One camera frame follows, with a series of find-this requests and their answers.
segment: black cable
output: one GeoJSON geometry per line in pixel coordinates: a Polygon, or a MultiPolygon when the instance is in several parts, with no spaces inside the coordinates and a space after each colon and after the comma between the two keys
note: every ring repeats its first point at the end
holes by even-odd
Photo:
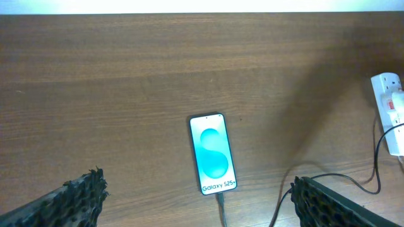
{"type": "Polygon", "coordinates": [[[226,213],[225,213],[225,197],[223,193],[220,192],[217,194],[217,201],[219,202],[220,210],[222,212],[223,227],[227,227],[226,213]]]}
{"type": "MultiPolygon", "coordinates": [[[[381,190],[381,182],[380,182],[380,176],[379,176],[379,167],[378,167],[378,165],[377,165],[377,159],[378,159],[378,156],[379,156],[380,145],[381,145],[381,142],[383,141],[383,139],[386,137],[386,134],[387,134],[387,133],[389,133],[389,132],[391,132],[392,130],[394,130],[394,129],[398,128],[398,127],[401,127],[401,126],[404,126],[404,123],[399,124],[399,125],[396,125],[396,126],[394,126],[394,127],[391,127],[390,129],[388,129],[386,132],[383,133],[383,135],[380,137],[379,141],[377,142],[377,146],[376,146],[376,149],[375,149],[375,151],[374,151],[374,161],[373,161],[373,168],[374,168],[375,171],[376,171],[376,179],[377,179],[377,190],[376,190],[375,192],[371,192],[371,191],[369,191],[369,190],[363,188],[363,187],[362,187],[356,180],[354,180],[352,177],[349,177],[349,176],[347,176],[347,175],[340,174],[340,173],[325,173],[325,174],[316,175],[316,176],[311,177],[311,178],[312,178],[312,179],[315,179],[315,178],[327,177],[327,176],[343,177],[343,178],[346,178],[346,179],[352,181],[356,186],[358,186],[361,190],[363,190],[363,191],[366,192],[366,193],[369,193],[369,194],[372,194],[372,195],[376,195],[376,194],[380,193],[380,190],[381,190]]],[[[278,212],[279,212],[280,206],[281,206],[283,200],[286,198],[286,195],[289,194],[289,193],[292,193],[292,189],[287,190],[287,191],[284,193],[284,195],[282,196],[282,198],[281,198],[279,204],[276,205],[275,212],[273,213],[273,217],[272,217],[272,220],[271,220],[270,227],[273,227],[273,226],[275,225],[275,221],[276,221],[276,218],[278,217],[278,212]]]]}

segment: plug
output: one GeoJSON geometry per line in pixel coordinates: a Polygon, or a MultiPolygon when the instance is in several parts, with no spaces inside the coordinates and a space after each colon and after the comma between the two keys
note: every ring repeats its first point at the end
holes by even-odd
{"type": "MultiPolygon", "coordinates": [[[[371,78],[383,130],[404,122],[404,92],[395,73],[382,73],[371,78]]],[[[404,129],[395,129],[386,135],[389,153],[404,155],[404,129]]]]}

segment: blue s logo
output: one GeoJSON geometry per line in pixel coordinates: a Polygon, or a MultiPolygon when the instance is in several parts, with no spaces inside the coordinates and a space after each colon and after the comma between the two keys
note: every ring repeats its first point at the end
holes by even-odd
{"type": "Polygon", "coordinates": [[[229,162],[217,149],[227,147],[227,141],[222,139],[219,132],[214,129],[204,130],[200,139],[203,147],[200,154],[204,173],[214,179],[224,176],[229,168],[229,162]]]}

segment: charging cable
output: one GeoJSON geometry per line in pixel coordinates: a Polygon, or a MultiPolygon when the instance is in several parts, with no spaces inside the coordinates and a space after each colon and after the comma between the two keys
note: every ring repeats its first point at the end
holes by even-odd
{"type": "Polygon", "coordinates": [[[217,194],[217,201],[219,202],[220,211],[222,212],[223,227],[227,227],[226,213],[225,213],[225,196],[223,195],[223,193],[219,192],[217,194]]]}

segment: wood grain surface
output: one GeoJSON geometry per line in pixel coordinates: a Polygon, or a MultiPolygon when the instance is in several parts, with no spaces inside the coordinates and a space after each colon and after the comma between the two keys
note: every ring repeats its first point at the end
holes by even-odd
{"type": "MultiPolygon", "coordinates": [[[[268,226],[296,163],[315,165],[283,191],[296,175],[370,177],[370,77],[404,75],[403,34],[403,12],[0,16],[0,213],[97,165],[112,194],[100,227],[221,226],[186,122],[219,111],[238,179],[227,222],[268,226]]],[[[404,172],[386,147],[379,168],[379,195],[319,182],[403,225],[404,172]]],[[[276,226],[297,225],[287,198],[276,226]]]]}

